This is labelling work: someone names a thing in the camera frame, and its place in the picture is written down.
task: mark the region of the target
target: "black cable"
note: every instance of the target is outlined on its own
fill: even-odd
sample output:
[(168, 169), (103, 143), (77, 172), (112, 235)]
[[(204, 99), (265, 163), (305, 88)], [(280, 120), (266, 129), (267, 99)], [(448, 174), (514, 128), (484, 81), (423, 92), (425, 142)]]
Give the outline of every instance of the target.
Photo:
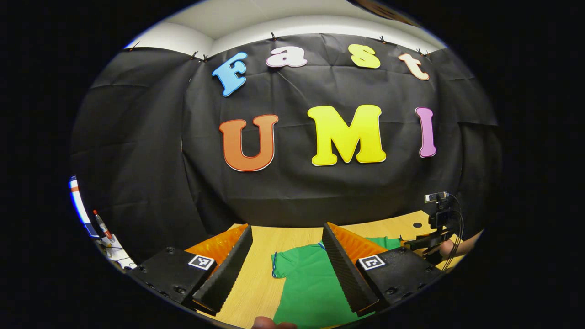
[(464, 232), (463, 215), (461, 215), (461, 213), (456, 211), (456, 210), (453, 210), (453, 212), (459, 214), (459, 223), (460, 223), (459, 224), (459, 235), (455, 239), (453, 249), (451, 249), (451, 252), (449, 253), (449, 257), (447, 258), (447, 261), (446, 261), (445, 265), (443, 266), (443, 270), (447, 269), (449, 267), (449, 265), (451, 265), (451, 262), (453, 261), (453, 258), (455, 257), (457, 250), (459, 249), (459, 244), (462, 241), (461, 237), (463, 236), (463, 232)]
[(462, 233), (461, 223), (462, 223), (462, 220), (460, 219), (459, 235), (456, 235), (455, 242), (453, 243), (453, 248), (451, 248), (451, 251), (449, 252), (449, 256), (447, 257), (447, 260), (445, 260), (445, 264), (443, 265), (443, 270), (447, 269), (449, 267), (449, 265), (451, 265), (451, 262), (453, 261), (453, 258), (456, 255), (457, 249), (458, 249), (459, 244), (460, 244), (460, 236)]
[(459, 202), (459, 199), (457, 199), (453, 194), (450, 194), (449, 196), (453, 197), (455, 201), (457, 201), (457, 203), (459, 204), (459, 207), (461, 207), (461, 202)]

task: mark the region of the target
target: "green cloth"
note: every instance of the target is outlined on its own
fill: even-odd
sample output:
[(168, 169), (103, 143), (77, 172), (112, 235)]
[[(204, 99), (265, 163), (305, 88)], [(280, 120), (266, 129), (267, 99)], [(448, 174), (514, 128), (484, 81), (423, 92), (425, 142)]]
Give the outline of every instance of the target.
[[(400, 239), (367, 238), (388, 250), (400, 247)], [(323, 242), (272, 254), (273, 276), (286, 277), (274, 322), (292, 322), (298, 329), (341, 325), (358, 317), (349, 307)]]

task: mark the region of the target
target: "hand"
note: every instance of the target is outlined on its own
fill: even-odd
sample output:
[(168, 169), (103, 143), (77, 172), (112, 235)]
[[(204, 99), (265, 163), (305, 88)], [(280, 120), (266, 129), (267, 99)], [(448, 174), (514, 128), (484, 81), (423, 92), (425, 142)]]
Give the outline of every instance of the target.
[[(475, 246), (475, 243), (477, 239), (479, 239), (479, 236), (481, 235), (482, 232), (483, 230), (481, 230), (478, 234), (474, 235), (468, 240), (461, 242), (459, 244), (459, 247), (457, 247), (457, 252), (455, 253), (454, 257), (467, 255), (467, 253), (470, 252)], [(429, 251), (428, 253), (431, 254), (439, 251), (441, 253), (441, 256), (443, 256), (443, 260), (446, 261), (449, 258), (449, 254), (451, 253), (451, 250), (453, 250), (454, 246), (455, 244), (453, 243), (453, 241), (446, 240), (442, 244), (434, 247), (433, 250)]]
[(252, 329), (297, 329), (297, 325), (290, 322), (281, 322), (278, 325), (267, 317), (256, 317)]
[(428, 255), (433, 254), (433, 253), (438, 251), (439, 253), (441, 253), (441, 257), (442, 257), (443, 261), (446, 261), (447, 259), (449, 259), (449, 254), (451, 253), (451, 250), (453, 250), (454, 246), (455, 246), (455, 244), (453, 243), (453, 241), (446, 240), (442, 244), (431, 249), (431, 251), (428, 252)]

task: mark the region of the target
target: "letter m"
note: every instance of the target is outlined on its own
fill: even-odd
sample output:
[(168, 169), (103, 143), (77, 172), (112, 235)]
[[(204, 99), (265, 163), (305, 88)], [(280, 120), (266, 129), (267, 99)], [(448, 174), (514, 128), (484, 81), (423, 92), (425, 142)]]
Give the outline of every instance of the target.
[(331, 142), (335, 144), (345, 163), (349, 163), (360, 142), (360, 152), (356, 159), (360, 163), (382, 162), (386, 153), (382, 151), (379, 117), (382, 110), (375, 105), (362, 105), (357, 108), (351, 126), (347, 126), (336, 109), (318, 106), (307, 112), (315, 120), (317, 132), (317, 155), (313, 157), (315, 166), (331, 166), (337, 163), (332, 153)]

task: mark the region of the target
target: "blue letter f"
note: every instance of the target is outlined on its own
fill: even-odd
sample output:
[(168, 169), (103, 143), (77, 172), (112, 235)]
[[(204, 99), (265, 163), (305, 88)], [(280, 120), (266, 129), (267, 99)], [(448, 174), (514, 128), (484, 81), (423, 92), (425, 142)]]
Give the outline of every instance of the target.
[(221, 81), (223, 84), (224, 97), (229, 96), (232, 92), (236, 91), (236, 89), (242, 86), (244, 82), (246, 82), (245, 77), (238, 77), (236, 75), (236, 73), (246, 72), (246, 66), (241, 61), (246, 57), (248, 57), (248, 54), (246, 53), (237, 53), (235, 56), (216, 68), (215, 71), (211, 74), (212, 76), (217, 76), (219, 81)]

